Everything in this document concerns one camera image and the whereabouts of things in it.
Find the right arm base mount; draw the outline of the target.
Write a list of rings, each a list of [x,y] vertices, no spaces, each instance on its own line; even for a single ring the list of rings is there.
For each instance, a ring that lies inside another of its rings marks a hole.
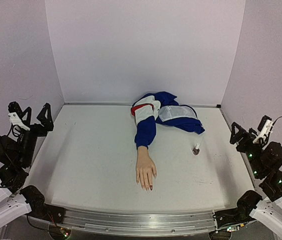
[[[213,218],[216,220],[219,229],[244,224],[252,220],[250,213],[254,207],[254,204],[238,200],[236,208],[216,211]]]

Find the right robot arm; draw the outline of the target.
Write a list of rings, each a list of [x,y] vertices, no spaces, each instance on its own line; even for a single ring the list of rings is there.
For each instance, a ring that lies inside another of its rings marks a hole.
[[[257,130],[245,130],[233,122],[230,143],[247,156],[253,176],[261,181],[259,187],[265,194],[261,197],[255,192],[255,200],[252,204],[244,202],[243,209],[282,239],[282,145],[269,140],[274,124],[268,118],[261,121]]]

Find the red nail polish bottle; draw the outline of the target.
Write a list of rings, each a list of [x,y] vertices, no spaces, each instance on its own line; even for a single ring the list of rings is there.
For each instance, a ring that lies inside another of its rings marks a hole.
[[[199,148],[192,148],[192,153],[197,156],[200,153],[200,149]]]

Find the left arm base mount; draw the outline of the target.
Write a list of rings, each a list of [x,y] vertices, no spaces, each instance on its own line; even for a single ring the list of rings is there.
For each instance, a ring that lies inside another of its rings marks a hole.
[[[50,221],[55,224],[63,223],[66,212],[65,208],[46,204],[43,199],[31,200],[29,204],[31,212],[26,213],[26,216]]]

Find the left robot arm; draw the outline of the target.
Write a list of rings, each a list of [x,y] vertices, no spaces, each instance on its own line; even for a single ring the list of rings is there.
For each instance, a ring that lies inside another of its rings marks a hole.
[[[32,185],[24,186],[37,139],[53,131],[51,106],[42,107],[38,123],[31,123],[31,112],[31,107],[22,110],[15,101],[8,105],[10,129],[0,135],[0,228],[21,215],[51,217],[44,195]]]

